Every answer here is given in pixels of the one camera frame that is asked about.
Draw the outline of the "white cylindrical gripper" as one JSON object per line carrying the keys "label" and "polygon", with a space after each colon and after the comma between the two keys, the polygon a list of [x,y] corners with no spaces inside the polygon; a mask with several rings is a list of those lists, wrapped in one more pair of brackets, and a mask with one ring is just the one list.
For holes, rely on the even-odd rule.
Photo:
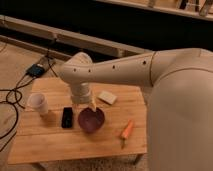
{"label": "white cylindrical gripper", "polygon": [[91,98],[91,89],[89,83],[71,84],[71,100],[75,104],[86,104],[92,111],[97,109],[96,100],[94,97]]}

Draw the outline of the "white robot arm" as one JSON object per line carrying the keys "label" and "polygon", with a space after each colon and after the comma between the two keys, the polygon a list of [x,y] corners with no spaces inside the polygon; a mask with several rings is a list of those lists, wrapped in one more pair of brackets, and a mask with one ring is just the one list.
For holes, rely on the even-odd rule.
{"label": "white robot arm", "polygon": [[62,65],[59,77],[77,104],[91,100],[90,83],[149,90],[149,171],[213,171],[212,51],[153,51],[99,63],[80,52]]}

